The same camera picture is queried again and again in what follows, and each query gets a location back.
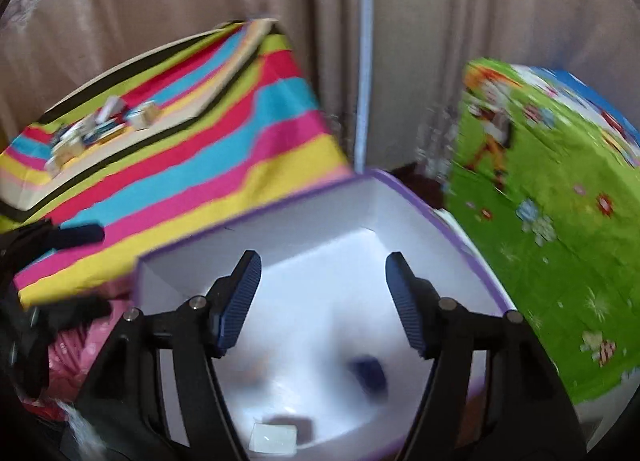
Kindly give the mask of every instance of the cartoon print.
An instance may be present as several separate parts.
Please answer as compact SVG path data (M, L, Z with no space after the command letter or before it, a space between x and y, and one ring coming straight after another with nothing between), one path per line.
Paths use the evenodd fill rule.
M580 96L580 94L577 94L575 91L562 86L560 86L559 89L561 96L566 96L567 98L573 100L578 105L580 105L580 107L589 108L589 105L585 103L585 100Z
M610 217L613 213L613 203L611 202L611 198L606 194L600 194L596 200L600 211L604 215Z
M556 240L556 231L549 216L542 216L536 219L531 226L531 230L536 234L536 244L539 246L542 246L545 241L552 242Z
M585 307L591 309L600 322L604 322L609 314L609 300L602 293L596 295L590 287L587 287L587 290L589 291L589 296L584 304Z
M524 117L527 120L527 123L530 125L534 125L542 121L542 115L540 115L540 111L535 105L528 104L524 108Z
M612 134L609 134L606 130L602 130L602 139L616 152L618 152L623 159L632 167L639 165L638 157L634 155L634 149L628 142L616 139Z
M540 329L542 328L542 318L540 318L535 313L532 313L530 310L527 311L527 322L529 322L529 325L536 331L540 331Z
M620 125L618 123L618 120L616 120L616 118L611 116L606 110L604 110L602 108L600 109L600 115L604 118L604 121L606 121L613 130L615 130L618 133L620 133L620 136L622 136L625 139L625 141L629 141L630 138L629 138L629 136L627 136L624 127L622 127L622 125Z
M551 217L540 215L540 210L531 199L525 199L520 203L516 209L516 215L522 220L522 231L531 230L535 234L537 245L542 246L545 241L556 240L556 231Z
M518 206L516 215L522 219L522 231L528 232L533 222L538 219L538 207L531 199L524 200Z
M602 332L585 331L582 333L580 351L591 351L591 359L598 362L600 367L604 367L616 352L616 343L611 340L604 340Z
M481 121L484 129L484 141L465 168L476 171L484 154L489 153L494 164L495 187L503 191L504 176L507 172L505 154L511 148L514 131L513 120L507 111L509 91L514 84L518 87L519 85L492 70L476 69L475 72L474 79L479 80L479 88L484 94L485 101L482 102L472 96L469 112Z
M540 116L542 116L542 123L544 123L547 128L553 128L556 126L556 118L550 108L541 108Z
M509 261L510 263L514 261L519 261L519 257L515 253L513 253L513 250L511 250L511 247L508 246L507 244L503 243L501 245L500 253L503 254L505 259L507 259L507 261Z
M534 86L541 92L544 92L549 98L557 98L559 96L558 90L546 80L543 80L540 76L536 75L531 68L519 65L513 65L511 68L518 73L518 76L524 82L530 86Z

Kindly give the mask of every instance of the white pole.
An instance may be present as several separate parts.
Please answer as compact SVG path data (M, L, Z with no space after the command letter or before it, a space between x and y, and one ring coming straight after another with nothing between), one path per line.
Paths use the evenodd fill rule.
M367 158L367 132L369 130L372 56L373 0L360 0L360 65L358 69L356 141L354 143L353 152L353 166L358 174L364 172Z

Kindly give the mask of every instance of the metal screw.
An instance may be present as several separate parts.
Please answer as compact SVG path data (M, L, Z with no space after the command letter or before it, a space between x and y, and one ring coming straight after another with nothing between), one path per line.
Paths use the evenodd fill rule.
M524 316L519 311L507 311L507 320L512 324L522 324Z
M189 307L191 307L191 309L202 309L206 305L207 299L202 295L196 295L196 297L192 297L189 301Z
M456 307L458 307L458 302L456 302L451 297L442 297L438 300L438 306L443 311L453 311Z
M138 318L140 316L140 309L138 309L137 307L132 307L130 309L127 309L124 314L122 315L122 317L127 321L127 322L133 322L133 320L135 320L136 318Z

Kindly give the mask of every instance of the curtain fold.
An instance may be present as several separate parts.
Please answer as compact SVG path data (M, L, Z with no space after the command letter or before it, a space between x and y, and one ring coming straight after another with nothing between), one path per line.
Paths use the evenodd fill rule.
M0 124L11 139L94 76L228 20L277 18L349 154L358 0L11 0L0 19Z
M562 68L640 125L638 0L376 0L368 160L444 180L472 58Z

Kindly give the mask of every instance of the white object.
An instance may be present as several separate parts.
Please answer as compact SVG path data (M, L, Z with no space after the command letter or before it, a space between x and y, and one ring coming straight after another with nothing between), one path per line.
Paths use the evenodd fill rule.
M79 136L73 136L68 139L62 139L53 149L51 149L51 158L55 160L59 168L75 157L79 157L84 152L84 143Z
M74 433L80 459L93 461L107 460L107 446L95 431L95 428L71 405L57 401L57 405L66 414L66 422Z
M78 125L75 124L74 126L70 126L65 133L60 136L60 142L63 141L70 141L71 139L74 139L76 136L78 136Z
M44 169L49 173L49 175L54 178L60 173L61 167L58 164L55 156L47 159L47 162L44 164Z
M125 108L127 108L127 104L121 97L109 96L107 101L104 102L104 106L100 109L95 122L100 125L113 118L116 114L120 114Z
M205 294L244 250L260 254L262 279L238 344L213 362L245 447L256 421L312 423L296 460L381 457L401 447L414 420L431 362L407 342L386 286L389 253L402 251L416 275L471 311L513 307L455 233L384 173L284 200L146 255L136 305L155 314ZM345 368L346 350L380 361L386 402L367 397ZM161 370L170 436L188 444L170 350L161 351ZM483 380L480 354L470 394Z
M144 102L127 115L127 122L135 130L141 130L153 124L160 112L160 107L156 103L151 101Z
M295 425L256 423L249 440L249 450L261 454L293 456L296 453L298 429Z
M82 118L82 120L78 121L78 123L74 125L74 127L77 127L79 136L81 137L86 136L95 128L95 118L96 118L96 113L92 112L91 114L86 115L84 118Z

